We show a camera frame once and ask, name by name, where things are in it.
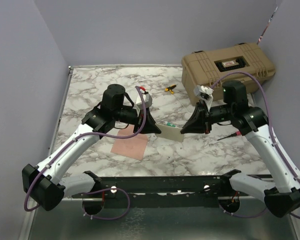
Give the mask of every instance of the pink napkin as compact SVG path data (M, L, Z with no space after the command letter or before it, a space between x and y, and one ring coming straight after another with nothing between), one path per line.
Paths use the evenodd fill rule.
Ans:
M129 136L133 134L134 126L130 125L126 129L118 132L117 136ZM116 139L111 149L111 153L132 159L142 160L146 150L148 137L145 134L138 134L128 139Z

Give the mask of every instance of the black cable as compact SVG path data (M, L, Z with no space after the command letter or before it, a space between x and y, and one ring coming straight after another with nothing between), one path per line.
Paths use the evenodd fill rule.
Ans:
M122 127L122 128L121 128L121 127L116 127L116 126L115 126L114 129L120 129L120 130L122 130L122 129L126 129L127 127L129 127L129 124L127 124L125 127Z
M229 126L229 125L231 125L231 123L228 123L228 124L221 124L221 123L219 123L219 122L217 122L216 124L218 124L219 126Z

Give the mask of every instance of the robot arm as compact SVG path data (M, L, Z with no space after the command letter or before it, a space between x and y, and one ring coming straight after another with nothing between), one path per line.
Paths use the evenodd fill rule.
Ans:
M131 106L123 105L124 97L129 100ZM160 134L161 131L150 114L151 105L152 98L146 91L144 94L139 93L134 104L123 86L109 85L103 93L102 101L85 115L81 124L62 146L35 167L28 164L23 168L24 191L27 193L30 190L29 195L47 211L56 207L64 197L90 192L100 183L100 179L90 171L73 177L63 175L90 146L115 127L116 121L134 125L135 133Z
M240 81L227 81L222 87L223 101L226 104L211 108L209 94L212 93L205 94L208 87L196 87L194 93L200 98L200 102L196 104L191 118L183 126L181 133L209 134L212 124L231 121L232 126L239 129L257 150L274 182L262 181L234 170L225 174L228 183L235 191L263 201L275 216L283 217L300 207L300 171L280 142L276 141L275 144L298 177L294 177L289 170L272 142L268 117L259 107L249 107L245 85Z

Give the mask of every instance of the gray wall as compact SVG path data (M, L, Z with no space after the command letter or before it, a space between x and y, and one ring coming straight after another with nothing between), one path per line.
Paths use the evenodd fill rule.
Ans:
M33 0L0 0L0 240L18 238L21 170L48 154L67 73Z
M282 2L260 46L276 65L264 85L274 131L300 169L300 0ZM256 101L264 106L259 93Z
M35 3L70 65L180 64L192 51L257 42L276 7L276 0Z

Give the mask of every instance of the marble tabletop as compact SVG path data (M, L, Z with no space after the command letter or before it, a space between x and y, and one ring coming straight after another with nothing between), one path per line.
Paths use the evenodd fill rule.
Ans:
M114 83L123 85L132 100L138 95L135 86L145 87L153 98L150 110L156 122L182 127L194 107L181 76L182 67L172 66L75 68L54 149L74 132L85 114L101 101L108 85ZM172 84L177 84L175 94L164 92L164 88ZM222 103L216 101L213 106ZM100 177L219 175L233 169L246 174L268 174L259 154L244 137L217 141L235 131L232 126L214 124L210 134L186 134L182 143L148 134L142 160L111 153L115 140L104 137L79 157L65 176L84 171L92 171ZM116 135L117 132L113 129L109 133Z

